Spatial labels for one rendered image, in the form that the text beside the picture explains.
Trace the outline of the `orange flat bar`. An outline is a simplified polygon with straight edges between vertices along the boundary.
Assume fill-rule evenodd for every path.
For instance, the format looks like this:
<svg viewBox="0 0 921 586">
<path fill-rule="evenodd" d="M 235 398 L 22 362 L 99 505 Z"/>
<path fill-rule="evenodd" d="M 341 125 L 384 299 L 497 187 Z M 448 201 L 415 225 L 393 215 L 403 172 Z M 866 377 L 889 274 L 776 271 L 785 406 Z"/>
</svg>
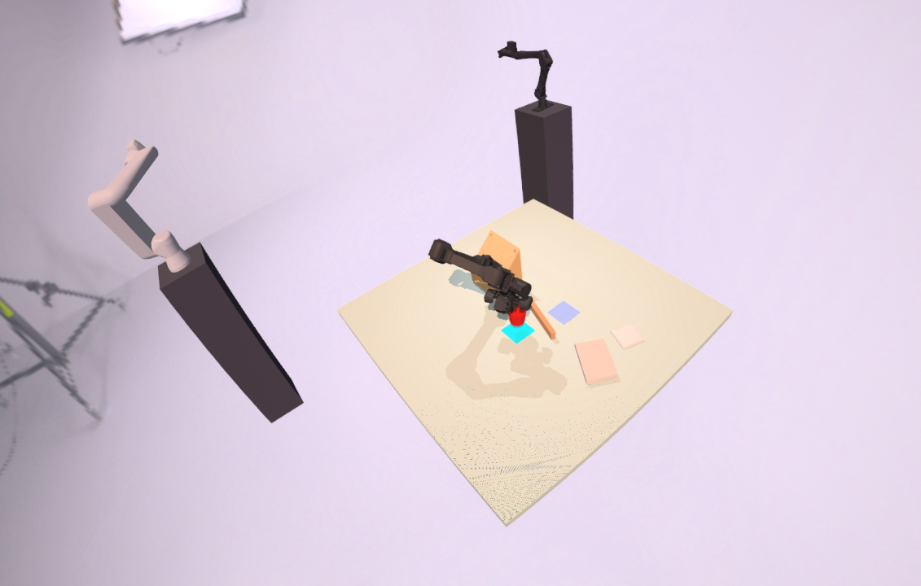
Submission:
<svg viewBox="0 0 921 586">
<path fill-rule="evenodd" d="M 539 310 L 539 307 L 534 303 L 534 301 L 528 310 L 531 310 L 537 321 L 542 324 L 543 330 L 546 331 L 550 339 L 556 339 L 556 331 L 553 329 L 552 324 L 546 320 L 546 317 L 543 316 L 541 310 Z"/>
</svg>

